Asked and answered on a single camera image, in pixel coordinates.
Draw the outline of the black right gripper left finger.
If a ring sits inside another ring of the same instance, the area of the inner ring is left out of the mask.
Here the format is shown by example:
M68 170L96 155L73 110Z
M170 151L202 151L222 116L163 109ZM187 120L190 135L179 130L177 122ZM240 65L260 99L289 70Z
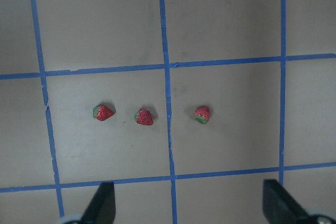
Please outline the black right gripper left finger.
M101 183L81 217L81 223L113 224L116 216L114 183Z

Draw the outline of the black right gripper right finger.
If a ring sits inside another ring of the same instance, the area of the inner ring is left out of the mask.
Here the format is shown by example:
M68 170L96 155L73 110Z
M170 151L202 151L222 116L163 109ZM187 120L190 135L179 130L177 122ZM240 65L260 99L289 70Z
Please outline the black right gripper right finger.
M262 189L263 214L271 224L310 223L308 213L275 179L265 179Z

